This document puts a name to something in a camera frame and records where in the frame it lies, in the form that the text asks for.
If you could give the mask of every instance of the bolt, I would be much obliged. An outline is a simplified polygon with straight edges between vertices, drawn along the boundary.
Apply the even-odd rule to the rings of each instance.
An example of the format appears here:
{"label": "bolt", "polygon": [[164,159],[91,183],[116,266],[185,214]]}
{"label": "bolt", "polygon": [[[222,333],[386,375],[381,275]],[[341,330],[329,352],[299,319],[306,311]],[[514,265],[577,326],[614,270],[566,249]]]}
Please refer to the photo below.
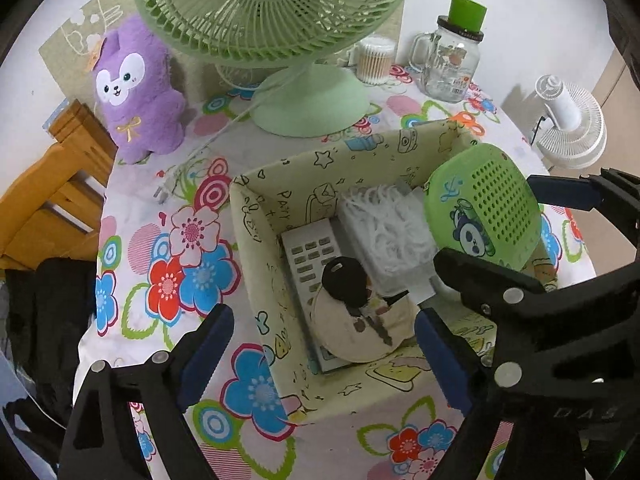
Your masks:
{"label": "bolt", "polygon": [[502,298],[505,303],[515,305],[522,301],[522,299],[524,298],[524,292],[522,292],[519,288],[511,287],[504,291]]}
{"label": "bolt", "polygon": [[96,361],[94,364],[91,365],[91,371],[96,373],[101,372],[104,370],[104,367],[106,365],[107,363],[102,359],[100,359],[99,361]]}
{"label": "bolt", "polygon": [[493,366],[494,364],[494,357],[489,354],[484,354],[480,358],[480,362],[482,363],[482,366],[484,366],[485,368],[491,368],[491,366]]}
{"label": "bolt", "polygon": [[151,360],[155,362],[157,365],[161,365],[165,363],[169,358],[169,352],[165,350],[160,350],[151,356]]}
{"label": "bolt", "polygon": [[520,382],[522,368],[518,363],[502,363],[496,368],[494,374],[495,383],[501,388],[511,388]]}

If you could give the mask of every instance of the floral tablecloth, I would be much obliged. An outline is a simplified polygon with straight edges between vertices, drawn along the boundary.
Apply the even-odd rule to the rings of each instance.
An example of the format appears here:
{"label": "floral tablecloth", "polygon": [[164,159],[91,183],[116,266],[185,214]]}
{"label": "floral tablecloth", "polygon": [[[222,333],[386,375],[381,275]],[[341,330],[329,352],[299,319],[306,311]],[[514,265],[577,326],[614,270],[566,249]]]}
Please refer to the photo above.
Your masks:
{"label": "floral tablecloth", "polygon": [[[104,359],[112,366],[144,362],[157,350],[173,348],[224,302],[233,309],[235,332],[202,400],[186,413],[220,479],[428,478],[462,415],[447,406],[425,359],[405,356],[373,370],[381,388],[394,389],[394,402],[348,415],[305,424],[305,399],[280,398],[268,366],[272,356],[265,356],[258,337],[268,330],[267,320],[254,317],[248,304],[228,208],[231,180],[252,168],[279,159],[286,163],[288,156],[307,150],[321,158],[334,142],[345,142],[353,151],[373,150],[385,131],[443,118],[464,123],[481,142],[499,146],[524,175],[547,174],[527,139],[478,86],[451,105],[421,94],[413,78],[394,66],[385,85],[370,88],[367,115],[321,139],[277,137],[249,118],[218,135],[252,96],[230,91],[188,110],[186,140],[175,153],[152,155],[133,166],[116,162],[100,229],[96,319],[79,346],[74,393],[94,361]],[[152,196],[161,179],[206,137],[215,142],[190,163],[175,195],[158,205]],[[541,206],[541,212],[542,237],[559,286],[592,278],[593,266],[571,212],[551,206]],[[461,334],[478,338],[488,328],[476,326]],[[276,351],[286,352],[286,337],[280,345],[278,337]],[[317,373],[312,362],[301,365],[299,380]],[[420,374],[427,380],[414,388]],[[360,389],[350,384],[340,394],[357,396]],[[132,416],[153,477],[167,478],[144,407],[132,404]],[[500,428],[482,473],[486,478],[494,477],[509,432],[507,424]]]}

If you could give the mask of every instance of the white wall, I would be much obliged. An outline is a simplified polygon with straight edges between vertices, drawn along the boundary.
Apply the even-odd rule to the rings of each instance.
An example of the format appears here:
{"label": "white wall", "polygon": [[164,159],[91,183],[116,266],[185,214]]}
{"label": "white wall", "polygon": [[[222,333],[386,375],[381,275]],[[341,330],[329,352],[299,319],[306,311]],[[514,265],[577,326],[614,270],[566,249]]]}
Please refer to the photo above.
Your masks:
{"label": "white wall", "polygon": [[0,195],[52,144],[42,125],[65,96],[38,49],[88,1],[44,1],[0,66]]}
{"label": "white wall", "polygon": [[[521,105],[539,76],[555,73],[589,90],[596,85],[614,48],[602,0],[475,1],[488,8],[476,81],[521,129],[536,116],[533,100],[527,100],[528,113]],[[436,28],[449,3],[405,1],[400,60],[406,59],[415,34]]]}

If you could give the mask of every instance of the blue gripper pad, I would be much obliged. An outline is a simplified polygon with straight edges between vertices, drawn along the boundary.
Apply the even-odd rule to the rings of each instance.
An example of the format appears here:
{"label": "blue gripper pad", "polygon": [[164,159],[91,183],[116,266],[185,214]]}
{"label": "blue gripper pad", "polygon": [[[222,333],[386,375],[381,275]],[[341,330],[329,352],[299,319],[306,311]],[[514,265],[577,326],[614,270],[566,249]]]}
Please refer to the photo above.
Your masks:
{"label": "blue gripper pad", "polygon": [[217,319],[180,375],[180,390],[176,401],[183,413],[189,406],[199,402],[234,333],[234,314],[231,308],[222,303],[217,304],[209,315],[212,316],[217,309],[221,309],[217,313]]}
{"label": "blue gripper pad", "polygon": [[466,416],[473,403],[468,383],[472,371],[481,365],[480,359],[464,339],[451,333],[432,308],[420,311],[414,329],[447,402]]}

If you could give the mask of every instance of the chair backrest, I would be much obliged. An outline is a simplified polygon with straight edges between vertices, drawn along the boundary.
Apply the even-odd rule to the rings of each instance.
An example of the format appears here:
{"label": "chair backrest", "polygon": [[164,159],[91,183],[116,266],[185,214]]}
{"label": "chair backrest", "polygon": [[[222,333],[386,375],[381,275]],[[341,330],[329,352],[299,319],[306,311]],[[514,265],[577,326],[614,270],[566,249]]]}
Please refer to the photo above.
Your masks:
{"label": "chair backrest", "polygon": [[[35,269],[56,256],[78,260],[97,256],[103,198],[78,172],[106,186],[116,147],[78,101],[58,116],[49,131],[56,144],[0,198],[0,269]],[[52,205],[89,231],[56,213]]]}

